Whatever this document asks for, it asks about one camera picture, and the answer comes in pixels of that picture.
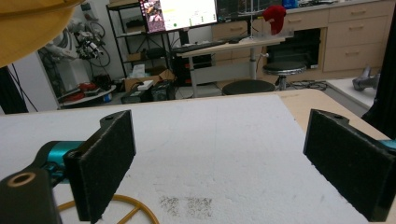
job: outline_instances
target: black stool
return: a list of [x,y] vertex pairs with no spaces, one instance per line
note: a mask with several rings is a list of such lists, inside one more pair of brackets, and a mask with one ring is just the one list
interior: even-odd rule
[[300,74],[305,70],[305,64],[296,62],[268,63],[262,68],[262,71],[268,75],[279,76],[280,91],[286,89],[286,76]]
[[269,82],[262,80],[240,80],[230,83],[223,87],[222,93],[224,95],[237,95],[257,92],[274,91],[275,86]]

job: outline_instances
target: cardboard box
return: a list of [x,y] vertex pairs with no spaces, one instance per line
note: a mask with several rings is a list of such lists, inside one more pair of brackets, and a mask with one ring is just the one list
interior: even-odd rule
[[139,82],[144,82],[146,80],[153,80],[153,86],[157,84],[157,82],[162,80],[175,80],[175,75],[169,69],[164,66],[157,66],[153,68],[146,69],[147,73],[150,73],[150,77],[140,77],[140,78],[125,78],[125,91],[130,91],[133,86],[135,86]]

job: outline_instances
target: shelving unit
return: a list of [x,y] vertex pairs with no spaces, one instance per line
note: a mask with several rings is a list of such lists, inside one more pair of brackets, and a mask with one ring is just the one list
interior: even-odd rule
[[[140,10],[140,3],[137,0],[123,0],[119,2],[114,2],[106,5],[108,18],[110,20],[111,29],[113,31],[114,38],[116,40],[117,50],[120,56],[120,60],[122,63],[122,71],[124,76],[128,76],[127,66],[131,65],[131,69],[134,67],[136,63],[142,63],[145,61],[151,61],[151,65],[154,66],[154,60],[159,59],[151,59],[146,56],[146,52],[143,49],[153,49],[153,48],[162,48],[164,49],[165,54],[160,58],[164,60],[166,63],[166,67],[169,68],[169,50],[170,43],[167,35],[148,35],[146,33],[145,26],[135,26],[132,28],[126,27],[124,24],[125,17],[122,15],[122,11],[126,9],[136,8]],[[158,36],[160,40],[154,40],[154,37]],[[125,45],[127,53],[122,52],[123,44]]]

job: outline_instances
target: keyboard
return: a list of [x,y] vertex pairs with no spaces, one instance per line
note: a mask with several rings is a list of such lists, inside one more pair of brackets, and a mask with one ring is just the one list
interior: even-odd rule
[[181,48],[177,48],[177,49],[172,49],[172,51],[174,53],[186,53],[186,52],[190,52],[193,50],[207,49],[207,48],[215,47],[218,45],[223,45],[225,43],[227,43],[227,41],[219,40],[219,41],[213,41],[213,42],[208,42],[208,43],[204,43],[204,44],[189,45],[189,46],[185,46],[185,47],[181,47]]

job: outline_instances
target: white foam surface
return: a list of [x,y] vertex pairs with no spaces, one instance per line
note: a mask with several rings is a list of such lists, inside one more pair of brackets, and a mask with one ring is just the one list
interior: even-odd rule
[[[1,117],[0,178],[48,141],[85,140],[100,118],[124,109],[137,154],[117,193],[145,203],[160,223],[367,223],[303,154],[304,133],[275,95]],[[55,197],[73,199],[68,185]],[[128,211],[112,203],[100,222]],[[73,210],[62,217],[78,220]],[[131,223],[149,222],[138,213]]]

